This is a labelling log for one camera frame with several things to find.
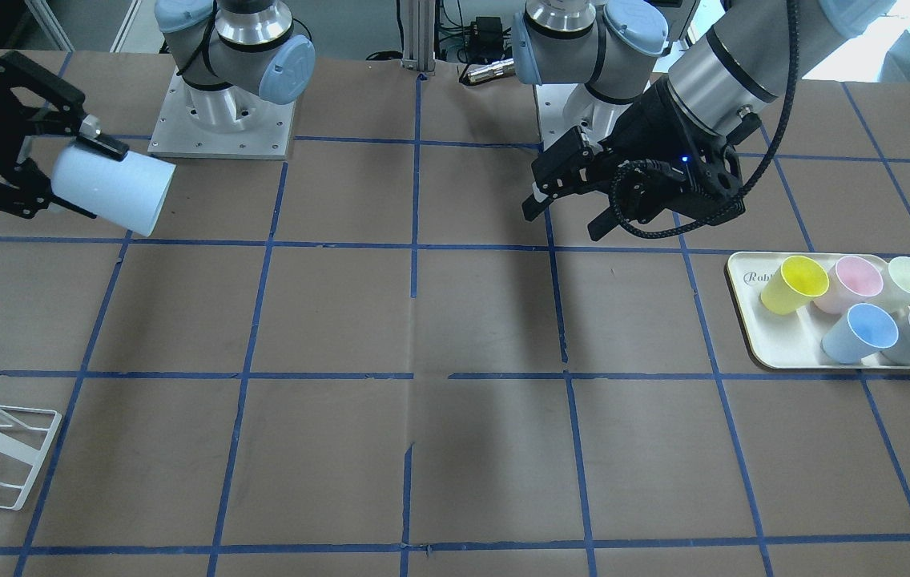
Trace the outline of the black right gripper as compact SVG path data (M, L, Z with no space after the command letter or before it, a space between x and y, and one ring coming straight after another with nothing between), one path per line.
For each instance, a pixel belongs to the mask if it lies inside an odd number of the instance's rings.
M77 145L115 162L130 148L108 135L84 110L85 95L33 59L10 50L0 56L0 212L33 219L52 205L86 218L96 213L55 195L49 176L30 159L29 139L74 136Z

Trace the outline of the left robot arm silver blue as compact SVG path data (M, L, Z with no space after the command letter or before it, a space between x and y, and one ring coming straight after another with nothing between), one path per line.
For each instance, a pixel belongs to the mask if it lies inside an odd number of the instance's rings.
M727 1L667 73L670 23L646 1L528 1L511 48L518 80L572 85L560 139L532 162L535 220L558 198L598 192L591 240L645 240L716 226L774 159L800 78L886 14L891 1Z

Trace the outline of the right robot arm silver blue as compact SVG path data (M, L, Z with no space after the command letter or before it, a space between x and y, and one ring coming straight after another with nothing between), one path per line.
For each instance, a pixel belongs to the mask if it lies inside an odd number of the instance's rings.
M175 61L147 154L87 113L74 85L10 50L0 56L0 212L57 205L151 234L170 158L283 159L316 52L283 1L159 1Z

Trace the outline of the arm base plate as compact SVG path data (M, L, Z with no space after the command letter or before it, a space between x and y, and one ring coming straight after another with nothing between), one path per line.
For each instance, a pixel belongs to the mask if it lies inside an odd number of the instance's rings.
M601 101L583 84L536 85L534 94L543 150L553 146L572 127L579 127L591 142L602 141L629 107Z
M228 87L199 91L171 75L147 152L161 159L286 160L295 104Z

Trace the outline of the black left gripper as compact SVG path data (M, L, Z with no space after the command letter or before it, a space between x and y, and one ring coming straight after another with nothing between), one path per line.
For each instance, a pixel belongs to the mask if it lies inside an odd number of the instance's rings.
M670 81L660 78L632 103L618 118L613 131L597 143L591 142L579 127L569 131L548 147L532 162L534 183L532 192L522 201L522 216L527 222L536 220L555 200L590 192L608 193L617 165L625 158L642 156L666 158L674 153L700 150L707 162L725 147L732 147L742 175L739 157L733 142L726 136L708 134L689 120L681 105L670 92ZM606 208L588 223L588 236L594 242L629 223L627 216L617 216L615 209Z

